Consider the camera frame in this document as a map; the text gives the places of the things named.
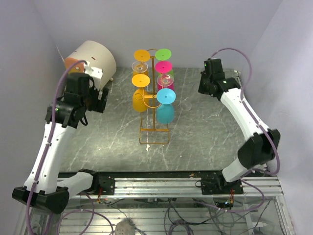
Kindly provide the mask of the clear wine glass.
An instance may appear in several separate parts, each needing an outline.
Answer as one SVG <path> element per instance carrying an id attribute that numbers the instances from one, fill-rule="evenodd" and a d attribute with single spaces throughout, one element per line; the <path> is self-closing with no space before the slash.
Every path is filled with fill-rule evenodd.
<path id="1" fill-rule="evenodd" d="M 137 73 L 144 73 L 148 70 L 148 64 L 142 61 L 135 61 L 132 63 L 132 70 Z"/>
<path id="2" fill-rule="evenodd" d="M 157 77 L 157 83 L 161 87 L 169 87 L 173 84 L 174 77 L 168 73 L 162 73 Z"/>
<path id="3" fill-rule="evenodd" d="M 192 104 L 189 101 L 185 100 L 179 104 L 179 107 L 182 111 L 190 111 L 192 108 Z"/>

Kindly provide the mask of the orange wine glass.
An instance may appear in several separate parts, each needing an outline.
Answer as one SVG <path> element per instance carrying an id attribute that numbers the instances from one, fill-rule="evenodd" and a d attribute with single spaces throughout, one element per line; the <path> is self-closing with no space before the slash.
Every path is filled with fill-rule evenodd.
<path id="1" fill-rule="evenodd" d="M 139 73 L 132 77 L 132 84 L 137 87 L 133 94 L 133 109 L 140 113 L 145 112 L 148 109 L 145 103 L 149 100 L 144 98 L 144 92 L 150 84 L 150 78 L 145 74 Z"/>
<path id="2" fill-rule="evenodd" d="M 148 62 L 150 60 L 151 56 L 149 51 L 144 50 L 144 49 L 139 49 L 137 51 L 134 52 L 134 59 L 135 61 L 142 61 L 142 62 Z M 133 76 L 137 75 L 137 74 L 144 74 L 144 75 L 149 75 L 148 70 L 145 71 L 144 73 L 137 73 L 133 71 Z"/>

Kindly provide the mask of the pink plastic wine glass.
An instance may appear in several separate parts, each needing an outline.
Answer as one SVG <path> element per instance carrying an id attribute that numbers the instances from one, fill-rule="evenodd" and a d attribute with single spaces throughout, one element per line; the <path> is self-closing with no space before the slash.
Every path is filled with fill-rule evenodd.
<path id="1" fill-rule="evenodd" d="M 163 88 L 174 90 L 174 72 L 172 63 L 168 60 L 159 61 L 157 62 L 155 69 L 158 72 L 158 90 Z"/>

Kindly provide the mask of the blue plastic wine glass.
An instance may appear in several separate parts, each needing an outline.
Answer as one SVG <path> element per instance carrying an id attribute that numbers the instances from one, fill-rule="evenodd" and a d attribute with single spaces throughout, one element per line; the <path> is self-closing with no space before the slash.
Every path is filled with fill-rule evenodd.
<path id="1" fill-rule="evenodd" d="M 169 88 L 163 88 L 157 92 L 156 98 L 161 104 L 156 110 L 156 119 L 159 123 L 169 124 L 175 117 L 173 102 L 176 100 L 176 93 Z"/>

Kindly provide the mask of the green plastic wine glass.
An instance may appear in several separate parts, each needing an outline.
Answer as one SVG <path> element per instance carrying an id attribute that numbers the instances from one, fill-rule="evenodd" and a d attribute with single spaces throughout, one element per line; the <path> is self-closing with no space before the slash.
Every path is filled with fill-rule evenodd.
<path id="1" fill-rule="evenodd" d="M 159 73 L 168 73 L 174 76 L 173 65 L 169 61 L 172 56 L 171 50 L 167 48 L 161 48 L 155 52 L 155 59 L 157 63 L 155 64 L 155 70 Z"/>

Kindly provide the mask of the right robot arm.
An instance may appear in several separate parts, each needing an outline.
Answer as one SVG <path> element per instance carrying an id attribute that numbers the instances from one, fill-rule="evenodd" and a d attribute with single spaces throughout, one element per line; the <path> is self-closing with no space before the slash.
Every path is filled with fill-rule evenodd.
<path id="1" fill-rule="evenodd" d="M 223 177 L 215 182 L 216 190 L 225 194 L 233 188 L 232 182 L 274 160 L 280 133 L 270 129 L 252 110 L 237 80 L 225 76 L 221 59 L 204 61 L 198 92 L 217 98 L 233 115 L 245 138 L 237 158 L 222 170 Z"/>

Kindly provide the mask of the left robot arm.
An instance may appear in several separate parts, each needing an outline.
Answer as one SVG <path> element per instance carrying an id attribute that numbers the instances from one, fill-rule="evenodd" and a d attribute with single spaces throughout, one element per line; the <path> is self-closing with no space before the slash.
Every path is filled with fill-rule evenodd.
<path id="1" fill-rule="evenodd" d="M 59 170 L 68 141 L 78 124 L 88 125 L 86 111 L 103 113 L 108 88 L 97 88 L 85 73 L 66 76 L 66 91 L 47 108 L 43 141 L 30 175 L 21 187 L 13 189 L 12 198 L 31 207 L 54 214 L 66 208 L 71 197 L 85 191 L 99 191 L 99 173 L 81 169 L 74 176 L 58 181 Z"/>

